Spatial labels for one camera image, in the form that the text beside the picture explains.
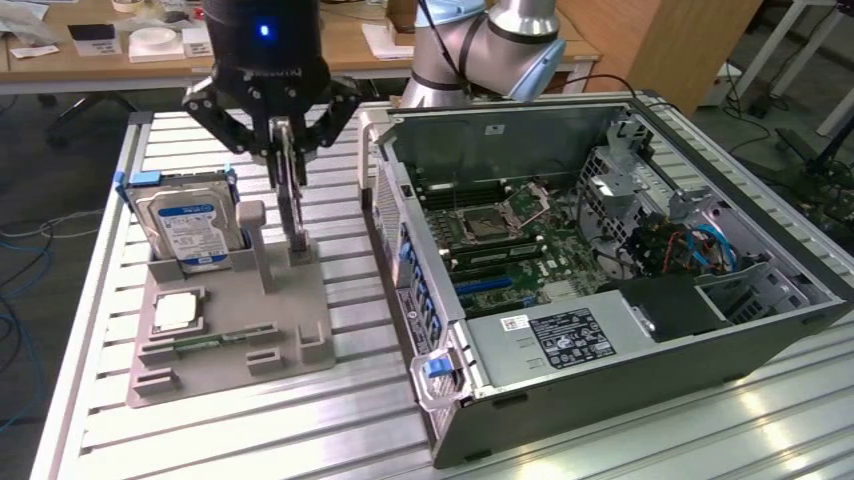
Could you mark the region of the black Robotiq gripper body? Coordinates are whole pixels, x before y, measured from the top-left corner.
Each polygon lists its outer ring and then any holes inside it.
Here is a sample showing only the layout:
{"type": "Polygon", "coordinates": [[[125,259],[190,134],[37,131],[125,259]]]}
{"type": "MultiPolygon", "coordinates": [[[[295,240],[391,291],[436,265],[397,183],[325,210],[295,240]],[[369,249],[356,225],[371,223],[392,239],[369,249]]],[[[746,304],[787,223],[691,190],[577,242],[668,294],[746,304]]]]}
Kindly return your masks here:
{"type": "Polygon", "coordinates": [[[316,1],[202,3],[214,88],[254,121],[301,116],[331,81],[316,1]]]}

